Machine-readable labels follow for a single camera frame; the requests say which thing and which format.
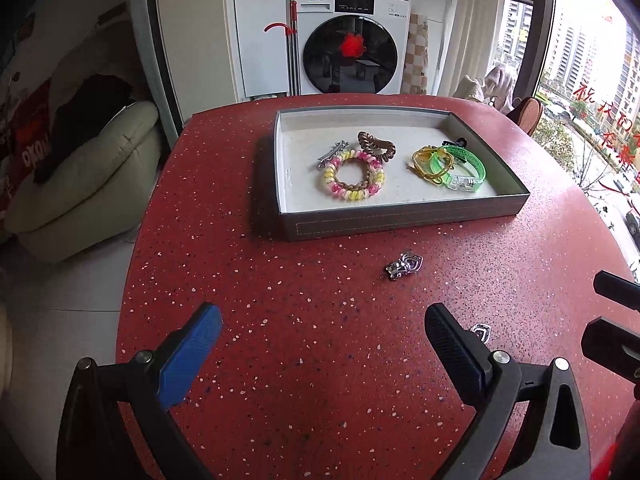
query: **red flower decoration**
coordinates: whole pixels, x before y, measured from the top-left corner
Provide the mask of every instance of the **red flower decoration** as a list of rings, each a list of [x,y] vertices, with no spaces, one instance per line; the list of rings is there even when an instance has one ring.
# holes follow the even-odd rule
[[[361,34],[349,32],[340,46],[344,57],[360,57],[365,53],[364,38]]]

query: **shallow gray box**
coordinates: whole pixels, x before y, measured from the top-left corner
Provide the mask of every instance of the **shallow gray box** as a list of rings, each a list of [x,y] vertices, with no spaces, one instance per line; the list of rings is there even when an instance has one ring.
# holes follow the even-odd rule
[[[377,195],[348,202],[333,197],[318,170],[318,157],[336,142],[358,147],[366,131],[396,145],[385,164]],[[423,146],[465,137],[487,177],[476,193],[435,186],[407,165]],[[276,196],[289,240],[350,235],[446,222],[515,215],[529,191],[505,162],[469,126],[450,112],[389,106],[345,106],[282,110],[274,128]],[[344,182],[359,182],[362,168],[340,168]]]

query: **sky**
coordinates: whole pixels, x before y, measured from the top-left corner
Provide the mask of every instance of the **sky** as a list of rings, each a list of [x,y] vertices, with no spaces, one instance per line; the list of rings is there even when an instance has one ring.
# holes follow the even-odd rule
[[[583,26],[597,37],[598,51],[590,86],[598,102],[612,102],[620,82],[625,53],[626,21],[611,0],[556,0],[559,9],[575,28]]]

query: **green wristband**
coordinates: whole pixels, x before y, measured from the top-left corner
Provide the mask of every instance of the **green wristband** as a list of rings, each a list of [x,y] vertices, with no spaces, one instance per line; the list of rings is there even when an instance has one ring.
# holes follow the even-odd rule
[[[444,146],[444,149],[453,156],[466,159],[466,161],[476,170],[478,176],[462,176],[445,173],[442,176],[442,183],[449,189],[453,189],[455,191],[469,191],[471,193],[478,191],[486,177],[486,170],[484,169],[484,165],[480,159],[469,150],[460,148],[459,146]],[[430,165],[433,173],[438,173],[444,168],[437,153],[433,153],[433,155],[431,155]]]

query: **window frame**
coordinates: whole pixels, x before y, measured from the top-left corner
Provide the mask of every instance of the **window frame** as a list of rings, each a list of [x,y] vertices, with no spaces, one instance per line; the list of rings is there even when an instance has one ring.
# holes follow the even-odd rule
[[[533,7],[529,38],[522,57],[514,97],[532,96],[538,87],[551,38],[556,0],[512,0]]]

